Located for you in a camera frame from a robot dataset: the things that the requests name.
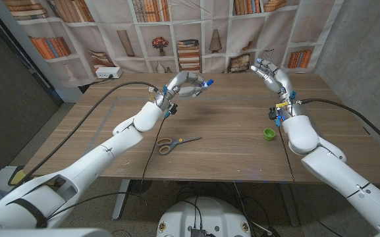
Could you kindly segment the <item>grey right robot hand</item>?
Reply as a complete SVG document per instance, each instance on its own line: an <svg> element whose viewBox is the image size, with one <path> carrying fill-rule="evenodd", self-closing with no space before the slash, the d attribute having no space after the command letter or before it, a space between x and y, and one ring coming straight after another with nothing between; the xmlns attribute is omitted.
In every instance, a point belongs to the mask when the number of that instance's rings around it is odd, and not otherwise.
<svg viewBox="0 0 380 237"><path fill-rule="evenodd" d="M250 70L264 81L271 92L277 94L279 97L277 103L288 102L286 108L283 109L283 115L286 118L302 114L300 107L295 104L295 99L290 98L294 90L289 76L283 70L264 59L256 59L250 66Z"/></svg>

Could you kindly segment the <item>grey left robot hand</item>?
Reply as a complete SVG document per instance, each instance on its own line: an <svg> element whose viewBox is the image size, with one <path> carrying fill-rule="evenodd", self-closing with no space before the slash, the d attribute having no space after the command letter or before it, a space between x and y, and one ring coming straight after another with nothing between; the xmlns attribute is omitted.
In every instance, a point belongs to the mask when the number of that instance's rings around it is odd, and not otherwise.
<svg viewBox="0 0 380 237"><path fill-rule="evenodd" d="M169 107L174 96L196 97L206 91L212 83L213 80L205 81L193 72L181 71L160 89L159 95L155 97L155 103L164 111Z"/></svg>

